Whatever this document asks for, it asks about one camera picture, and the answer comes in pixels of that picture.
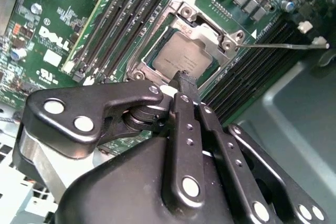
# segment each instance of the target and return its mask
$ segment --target motherboard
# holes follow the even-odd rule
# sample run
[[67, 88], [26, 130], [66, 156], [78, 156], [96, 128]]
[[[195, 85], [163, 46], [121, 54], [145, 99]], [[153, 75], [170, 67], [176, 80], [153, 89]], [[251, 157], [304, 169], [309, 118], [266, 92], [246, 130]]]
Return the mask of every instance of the motherboard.
[[20, 111], [39, 89], [160, 86], [187, 70], [225, 123], [303, 57], [279, 44], [327, 45], [335, 8], [336, 0], [15, 0], [0, 30], [0, 100]]

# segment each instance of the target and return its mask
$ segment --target screw hole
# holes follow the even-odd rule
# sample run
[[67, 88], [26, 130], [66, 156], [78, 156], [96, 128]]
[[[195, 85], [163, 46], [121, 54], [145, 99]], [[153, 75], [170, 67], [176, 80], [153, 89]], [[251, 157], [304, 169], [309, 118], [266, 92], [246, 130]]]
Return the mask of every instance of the screw hole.
[[242, 162], [239, 159], [236, 160], [236, 165], [238, 165], [239, 167], [243, 166]]
[[194, 145], [194, 141], [190, 138], [187, 139], [187, 145], [193, 146]]
[[187, 129], [192, 131], [194, 129], [194, 127], [191, 124], [187, 124]]
[[238, 33], [237, 34], [237, 39], [241, 39], [243, 37], [243, 33]]
[[185, 102], [189, 102], [189, 98], [186, 95], [182, 95], [181, 99]]
[[140, 73], [136, 73], [136, 74], [135, 74], [135, 78], [136, 78], [137, 80], [141, 80], [141, 79], [143, 78], [143, 76], [142, 76]]

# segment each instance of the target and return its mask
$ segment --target orange component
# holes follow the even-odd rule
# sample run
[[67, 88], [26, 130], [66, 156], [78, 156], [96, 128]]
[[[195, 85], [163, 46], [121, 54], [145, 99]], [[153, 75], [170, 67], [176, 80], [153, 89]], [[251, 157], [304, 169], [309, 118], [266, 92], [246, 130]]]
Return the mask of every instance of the orange component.
[[20, 28], [21, 28], [21, 25], [19, 25], [18, 23], [16, 23], [15, 26], [14, 26], [14, 29], [13, 29], [13, 34], [14, 35], [18, 35], [19, 32], [20, 32]]

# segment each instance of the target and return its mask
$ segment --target metal rivet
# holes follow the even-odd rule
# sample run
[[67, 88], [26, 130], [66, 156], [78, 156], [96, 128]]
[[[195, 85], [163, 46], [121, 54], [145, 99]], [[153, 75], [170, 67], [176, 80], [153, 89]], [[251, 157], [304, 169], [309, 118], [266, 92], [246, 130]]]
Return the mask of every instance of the metal rivet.
[[269, 221], [269, 213], [266, 207], [262, 203], [257, 202], [257, 201], [254, 202], [253, 208], [260, 220], [263, 220], [265, 222]]
[[45, 102], [43, 108], [51, 114], [60, 114], [64, 111], [64, 105], [56, 100], [50, 100]]
[[236, 165], [238, 165], [239, 167], [242, 167], [243, 164], [239, 159], [236, 159]]
[[181, 98], [183, 101], [189, 102], [189, 98], [186, 95], [182, 95]]
[[185, 18], [189, 18], [192, 15], [192, 10], [189, 7], [183, 7], [181, 10], [181, 14]]
[[313, 213], [319, 220], [324, 220], [323, 213], [321, 212], [320, 209], [318, 209], [316, 206], [312, 207]]
[[191, 124], [187, 124], [187, 129], [192, 131], [194, 129], [194, 127]]
[[150, 87], [149, 87], [149, 90], [150, 90], [152, 93], [154, 93], [154, 94], [158, 94], [158, 93], [159, 93], [159, 91], [158, 91], [158, 89], [157, 89], [156, 86], [150, 86]]
[[305, 217], [307, 220], [312, 219], [311, 213], [309, 212], [309, 210], [305, 206], [299, 205], [299, 210], [300, 210], [302, 216]]
[[243, 38], [243, 33], [242, 32], [237, 33], [236, 40], [238, 41], [242, 38]]
[[237, 134], [241, 134], [242, 132], [240, 131], [240, 129], [237, 126], [233, 126], [233, 130], [237, 133]]
[[182, 180], [182, 186], [184, 191], [191, 197], [197, 197], [200, 194], [200, 189], [195, 180], [189, 177], [185, 177]]
[[211, 114], [211, 109], [208, 106], [204, 107], [206, 113]]
[[137, 80], [143, 80], [144, 79], [144, 74], [143, 74], [143, 72], [136, 72], [135, 74], [134, 74], [134, 77], [137, 79]]
[[74, 120], [74, 125], [80, 131], [89, 132], [93, 130], [93, 121], [87, 116], [79, 116]]
[[193, 146], [194, 145], [194, 141], [191, 138], [187, 139], [187, 145]]

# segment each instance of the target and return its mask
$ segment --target black plastic arm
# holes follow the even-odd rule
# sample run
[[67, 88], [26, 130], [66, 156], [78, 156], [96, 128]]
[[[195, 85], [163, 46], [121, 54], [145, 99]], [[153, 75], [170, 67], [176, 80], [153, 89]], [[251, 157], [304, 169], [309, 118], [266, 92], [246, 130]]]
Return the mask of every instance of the black plastic arm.
[[284, 223], [329, 223], [323, 209], [240, 126], [231, 124], [228, 129], [264, 197]]
[[205, 203], [205, 182], [200, 123], [193, 100], [176, 93], [171, 106], [169, 142], [163, 180], [163, 200], [182, 217], [195, 215]]
[[[32, 136], [61, 154], [83, 158], [100, 143], [138, 134], [124, 124], [123, 113], [162, 99], [162, 92], [150, 81], [41, 90], [28, 97], [22, 123]], [[52, 113], [45, 107], [50, 101], [58, 107]]]
[[198, 113], [203, 147], [214, 154], [234, 218], [239, 223], [282, 223], [266, 203], [235, 139], [223, 132], [214, 111], [201, 104]]

